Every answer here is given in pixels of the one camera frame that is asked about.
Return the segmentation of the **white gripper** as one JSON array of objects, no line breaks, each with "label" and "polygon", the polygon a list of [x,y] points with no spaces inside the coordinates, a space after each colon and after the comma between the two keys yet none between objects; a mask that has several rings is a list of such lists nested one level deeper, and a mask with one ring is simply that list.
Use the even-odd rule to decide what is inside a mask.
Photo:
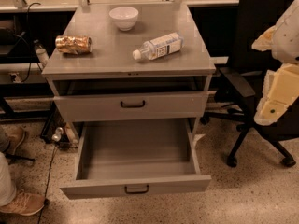
[{"label": "white gripper", "polygon": [[268,70],[263,82],[263,97],[254,121],[268,126],[278,121],[299,97],[299,0],[293,0],[277,20],[276,27],[264,31],[251,45],[258,51],[272,50],[274,59],[284,63]]}]

